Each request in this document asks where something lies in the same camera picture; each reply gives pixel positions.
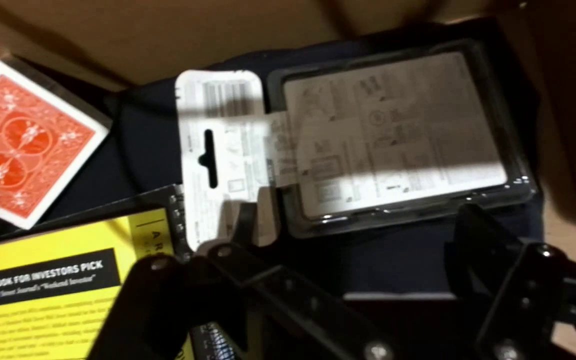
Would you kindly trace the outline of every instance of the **yellow book cover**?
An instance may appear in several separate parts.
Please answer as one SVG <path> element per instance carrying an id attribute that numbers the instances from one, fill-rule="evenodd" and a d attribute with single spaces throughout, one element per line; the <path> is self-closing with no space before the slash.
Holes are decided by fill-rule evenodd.
<path id="1" fill-rule="evenodd" d="M 0 244 L 0 360 L 86 359 L 132 265 L 155 252 L 172 255 L 163 211 Z"/>

